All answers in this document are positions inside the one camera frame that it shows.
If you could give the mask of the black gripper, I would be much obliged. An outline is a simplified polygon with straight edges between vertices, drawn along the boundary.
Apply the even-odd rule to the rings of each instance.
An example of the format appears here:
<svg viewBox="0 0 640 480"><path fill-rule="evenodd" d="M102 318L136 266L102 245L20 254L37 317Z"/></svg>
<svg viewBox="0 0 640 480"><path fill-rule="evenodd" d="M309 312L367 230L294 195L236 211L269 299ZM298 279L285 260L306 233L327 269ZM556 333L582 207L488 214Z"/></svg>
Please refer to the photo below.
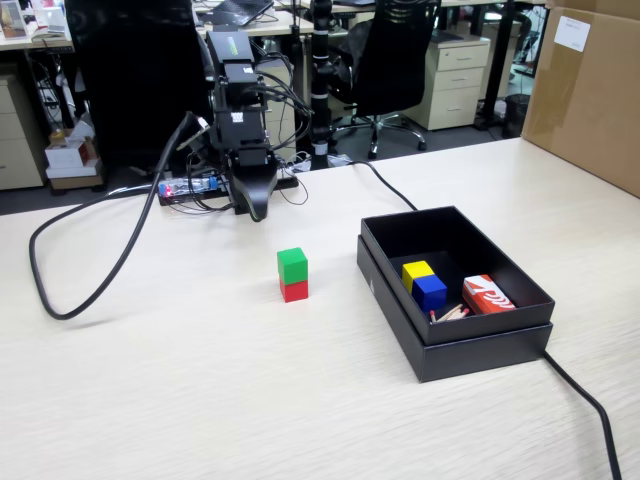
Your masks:
<svg viewBox="0 0 640 480"><path fill-rule="evenodd" d="M267 217L270 196L277 183L277 166L262 124L260 110L214 112L212 145L221 170L230 173L230 193L237 215L254 222ZM250 173L249 185L242 173Z"/></svg>

